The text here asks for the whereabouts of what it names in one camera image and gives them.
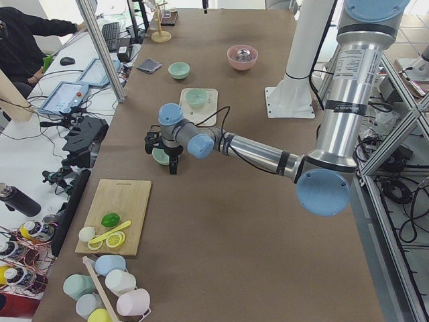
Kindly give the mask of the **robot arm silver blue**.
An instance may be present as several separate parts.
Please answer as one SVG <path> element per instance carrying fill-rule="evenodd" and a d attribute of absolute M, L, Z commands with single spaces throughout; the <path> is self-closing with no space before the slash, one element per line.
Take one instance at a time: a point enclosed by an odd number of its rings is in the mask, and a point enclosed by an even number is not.
<path fill-rule="evenodd" d="M 290 178 L 300 204 L 309 212 L 340 213 L 349 203 L 349 184 L 357 167 L 353 151 L 377 69 L 383 52 L 395 42 L 406 6 L 406 1 L 345 1 L 330 93 L 315 148 L 309 153 L 298 156 L 222 127 L 198 127 L 175 103 L 160 108 L 160 130 L 147 133 L 145 151 L 151 154 L 154 148 L 162 149 L 170 158 L 171 173 L 176 173 L 183 151 L 199 159 L 215 150 L 237 156 L 264 172 Z M 271 118 L 313 117 L 307 81 L 334 7 L 334 1 L 303 3 L 284 78 L 276 87 L 266 88 Z"/>

